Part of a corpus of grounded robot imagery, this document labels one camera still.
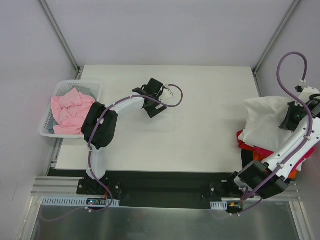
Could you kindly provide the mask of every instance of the tabletop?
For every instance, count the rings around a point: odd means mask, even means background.
[[[81,79],[103,84],[100,103],[127,97],[154,78],[183,90],[181,105],[154,118],[142,109],[117,122],[106,170],[230,173],[242,169],[236,133],[246,126],[243,100],[257,98],[250,67],[86,65]],[[180,100],[172,89],[168,104]],[[56,169],[88,168],[87,143],[64,139]]]

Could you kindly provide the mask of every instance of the pink towel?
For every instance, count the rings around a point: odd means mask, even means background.
[[[78,135],[88,112],[95,102],[91,96],[84,95],[73,88],[64,96],[54,96],[51,99],[51,109],[58,125],[53,126],[55,134]]]

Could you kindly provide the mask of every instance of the laundry basket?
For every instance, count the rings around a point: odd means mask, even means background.
[[[64,96],[66,93],[68,93],[71,89],[74,87],[84,87],[87,89],[90,89],[91,94],[98,102],[101,97],[102,92],[102,84],[98,81],[90,81],[90,80],[66,80],[61,81],[58,83],[58,85],[55,87],[55,90],[52,94],[52,96]],[[49,138],[64,138],[64,139],[78,139],[83,138],[84,136],[82,134],[80,135],[70,135],[70,134],[52,134],[49,132],[49,123],[54,118],[51,110],[51,102],[49,103],[45,115],[41,121],[41,125],[39,128],[39,132],[41,136],[49,137]]]

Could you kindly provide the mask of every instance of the pile of clothes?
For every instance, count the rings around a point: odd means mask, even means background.
[[[80,135],[82,125],[96,101],[89,88],[75,86],[64,96],[51,98],[53,118],[48,124],[51,134]]]
[[[284,121],[289,98],[280,96],[268,96],[247,99],[244,105],[247,109],[245,129],[239,131],[237,136],[238,147],[242,149],[243,168],[251,161],[263,161],[276,152],[293,134],[292,131],[280,129]],[[294,179],[298,171],[301,171],[302,163],[315,151],[309,152],[294,166],[289,175]]]

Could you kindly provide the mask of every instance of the white wall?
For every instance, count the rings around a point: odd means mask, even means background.
[[[320,89],[320,1],[304,0],[293,16],[281,39],[258,72],[259,85],[265,96],[285,96],[278,86],[276,70],[279,60],[291,51],[303,53],[308,60],[308,86]],[[304,64],[299,56],[289,56],[281,67],[283,84],[292,92],[302,77]],[[320,239],[320,145],[316,153],[302,166],[299,175],[300,192],[311,222],[315,239]]]
[[[75,72],[36,0],[1,1],[0,33],[0,239],[11,240],[53,144],[40,119]]]
[[[293,0],[48,0],[79,65],[254,67]]]

